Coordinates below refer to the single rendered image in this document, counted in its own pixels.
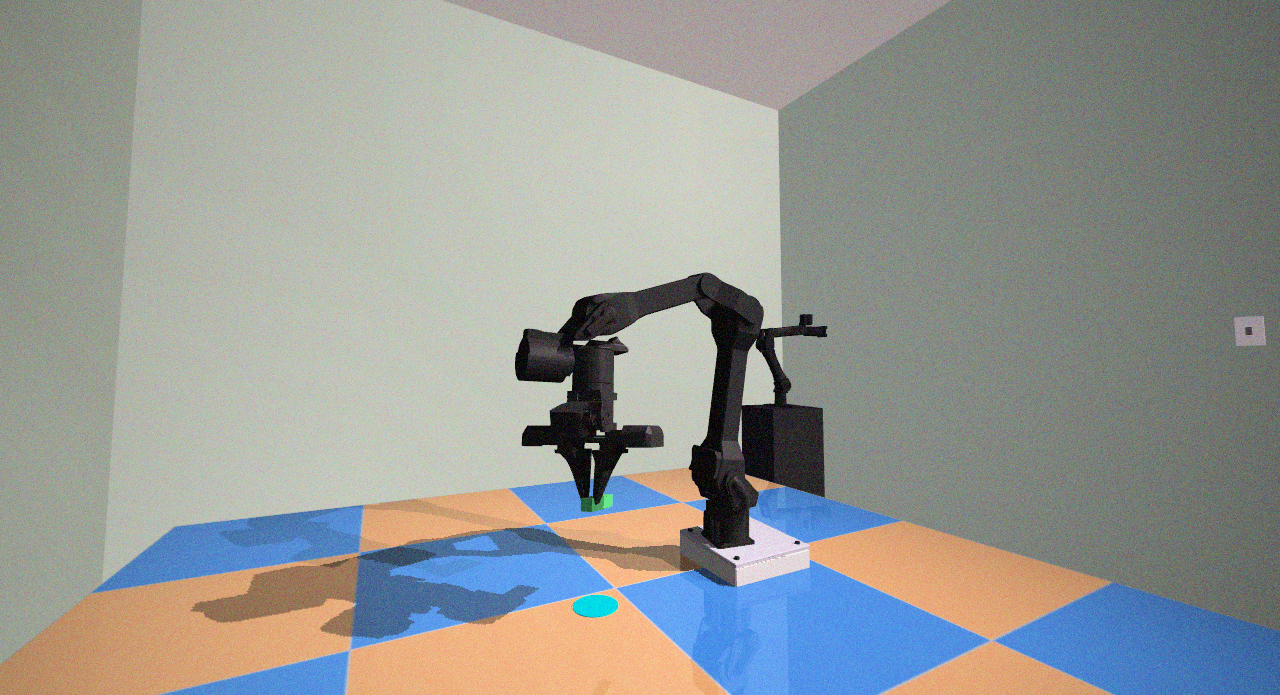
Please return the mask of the cyan circle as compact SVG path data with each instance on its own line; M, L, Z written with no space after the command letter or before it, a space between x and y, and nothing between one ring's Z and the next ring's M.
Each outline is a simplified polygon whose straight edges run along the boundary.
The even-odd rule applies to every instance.
M589 618L611 616L617 609L618 602L605 595L589 595L573 602L573 612Z

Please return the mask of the green rectangular post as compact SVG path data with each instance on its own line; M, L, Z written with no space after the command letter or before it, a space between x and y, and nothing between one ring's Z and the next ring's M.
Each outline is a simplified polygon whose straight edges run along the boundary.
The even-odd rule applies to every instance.
M612 504L613 504L613 494L603 494L602 502L599 504L594 503L593 497L586 497L581 498L581 512L602 511L612 507Z

